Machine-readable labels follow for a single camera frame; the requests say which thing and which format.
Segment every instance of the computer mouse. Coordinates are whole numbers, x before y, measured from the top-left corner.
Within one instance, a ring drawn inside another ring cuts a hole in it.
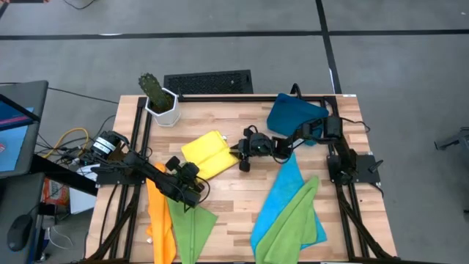
[[[32,217],[29,214],[17,217],[7,233],[7,245],[16,252],[24,248],[28,242],[32,226]]]

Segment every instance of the green cloth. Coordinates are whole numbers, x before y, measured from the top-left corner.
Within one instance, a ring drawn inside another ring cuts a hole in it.
[[[307,182],[264,235],[256,247],[256,264],[296,264],[302,244],[317,237],[313,198],[319,180]]]
[[[194,264],[217,222],[217,216],[199,206],[184,213],[183,203],[167,200],[182,264]]]

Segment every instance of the yellow cloth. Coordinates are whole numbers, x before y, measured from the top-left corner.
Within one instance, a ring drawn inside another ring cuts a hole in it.
[[[156,164],[157,169],[166,171],[163,164]],[[148,214],[151,225],[146,233],[153,239],[153,257],[155,264],[172,263],[176,256],[176,243],[174,242],[173,232],[171,231],[171,215],[166,197],[156,188],[155,183],[147,179],[148,189]]]
[[[193,162],[200,172],[197,176],[208,180],[235,165],[238,159],[229,154],[228,143],[219,131],[210,131],[181,147],[186,161]]]

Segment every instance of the yellow cable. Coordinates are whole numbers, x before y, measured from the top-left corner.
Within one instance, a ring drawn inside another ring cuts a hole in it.
[[[88,131],[84,128],[72,128],[70,129],[69,131],[65,132],[61,137],[60,139],[58,140],[58,142],[56,143],[55,146],[53,146],[53,149],[51,151],[49,151],[47,154],[45,154],[43,156],[43,158],[48,158],[55,150],[56,148],[60,145],[60,143],[62,143],[62,140],[64,140],[64,138],[69,134],[69,133],[72,133],[72,132],[75,132],[75,131],[83,131],[86,135],[86,142],[85,142],[85,145],[83,146],[83,148],[80,150],[80,152],[78,153],[78,156],[80,156],[81,154],[83,154],[83,149],[88,145],[88,141],[89,141],[89,136],[88,136]]]

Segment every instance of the potted cactus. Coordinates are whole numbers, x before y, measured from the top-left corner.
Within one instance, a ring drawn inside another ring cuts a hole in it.
[[[140,88],[147,95],[145,109],[163,127],[172,127],[181,117],[177,95],[162,88],[156,77],[145,73],[139,78]]]

